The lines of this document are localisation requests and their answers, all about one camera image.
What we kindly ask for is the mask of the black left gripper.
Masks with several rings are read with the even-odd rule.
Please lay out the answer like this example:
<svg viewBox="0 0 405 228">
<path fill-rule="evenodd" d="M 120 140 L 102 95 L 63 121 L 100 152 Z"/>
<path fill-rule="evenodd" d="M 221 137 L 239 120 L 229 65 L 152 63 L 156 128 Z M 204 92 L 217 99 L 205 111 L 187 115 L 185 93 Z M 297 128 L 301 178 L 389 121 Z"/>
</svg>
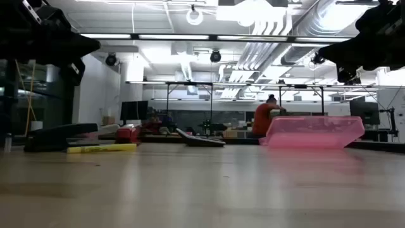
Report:
<svg viewBox="0 0 405 228">
<path fill-rule="evenodd" d="M 1 32 L 2 60 L 35 60 L 41 65 L 54 65 L 60 68 L 64 78 L 75 86 L 81 83 L 84 76 L 85 65 L 82 57 L 100 47 L 98 40 L 74 32 Z"/>
</svg>

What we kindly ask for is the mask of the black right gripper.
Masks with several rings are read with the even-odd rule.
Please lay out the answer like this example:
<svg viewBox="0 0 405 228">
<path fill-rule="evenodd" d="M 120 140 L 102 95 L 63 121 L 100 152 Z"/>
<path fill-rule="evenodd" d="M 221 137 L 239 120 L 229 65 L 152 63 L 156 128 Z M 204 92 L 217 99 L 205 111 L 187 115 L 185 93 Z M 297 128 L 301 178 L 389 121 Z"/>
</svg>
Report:
<svg viewBox="0 0 405 228">
<path fill-rule="evenodd" d="M 363 27 L 356 37 L 322 47 L 318 54 L 337 65 L 339 82 L 358 84 L 355 76 L 359 68 L 397 70 L 404 66 L 404 25 Z"/>
</svg>

